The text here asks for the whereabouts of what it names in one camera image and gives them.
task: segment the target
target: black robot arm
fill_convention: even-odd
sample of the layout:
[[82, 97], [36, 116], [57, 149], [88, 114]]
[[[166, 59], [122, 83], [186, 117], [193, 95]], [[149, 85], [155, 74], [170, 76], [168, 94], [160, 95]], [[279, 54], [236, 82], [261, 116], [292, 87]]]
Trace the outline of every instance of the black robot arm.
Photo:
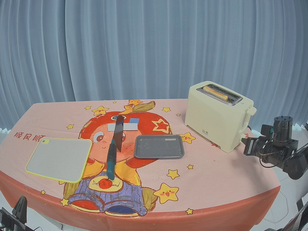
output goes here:
[[308, 147], [299, 150], [298, 141], [291, 139], [292, 121], [290, 116], [279, 116], [274, 125], [262, 125], [258, 138], [242, 139], [245, 144], [244, 155], [257, 156], [263, 163], [270, 163], [286, 172], [293, 180], [297, 180], [308, 169]]

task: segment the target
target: teal knife handle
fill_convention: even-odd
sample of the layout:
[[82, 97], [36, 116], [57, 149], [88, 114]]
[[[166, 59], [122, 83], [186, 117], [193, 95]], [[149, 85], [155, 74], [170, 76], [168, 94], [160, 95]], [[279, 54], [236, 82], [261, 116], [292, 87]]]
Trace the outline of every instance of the teal knife handle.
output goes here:
[[112, 140], [107, 154], [107, 176], [111, 180], [115, 179], [116, 150], [115, 141]]

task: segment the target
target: toaster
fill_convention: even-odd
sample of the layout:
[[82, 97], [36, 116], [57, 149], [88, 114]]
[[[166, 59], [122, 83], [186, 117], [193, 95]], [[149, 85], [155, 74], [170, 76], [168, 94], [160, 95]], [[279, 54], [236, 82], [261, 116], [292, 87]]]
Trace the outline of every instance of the toaster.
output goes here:
[[251, 99], [205, 81], [189, 89], [185, 125], [229, 153], [245, 137], [249, 119], [256, 111]]

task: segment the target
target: white label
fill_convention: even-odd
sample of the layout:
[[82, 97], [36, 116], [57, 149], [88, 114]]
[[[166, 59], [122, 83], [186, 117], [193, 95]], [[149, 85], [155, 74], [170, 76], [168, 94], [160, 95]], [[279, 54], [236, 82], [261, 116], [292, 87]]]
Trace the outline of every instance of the white label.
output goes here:
[[250, 141], [249, 148], [248, 148], [248, 154], [250, 154], [251, 152], [252, 145], [253, 145], [253, 140]]
[[[112, 132], [115, 130], [115, 123], [108, 124], [108, 131]], [[123, 131], [136, 131], [138, 130], [138, 123], [123, 123]]]

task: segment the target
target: knife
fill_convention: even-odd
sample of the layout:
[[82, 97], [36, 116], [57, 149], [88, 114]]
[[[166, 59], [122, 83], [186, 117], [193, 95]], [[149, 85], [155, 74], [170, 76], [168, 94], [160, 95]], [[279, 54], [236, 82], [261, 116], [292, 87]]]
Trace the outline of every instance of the knife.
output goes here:
[[111, 180], [115, 179], [116, 150], [118, 149], [121, 152], [122, 148], [123, 123], [124, 117], [118, 115], [115, 122], [115, 131], [107, 154], [107, 176]]

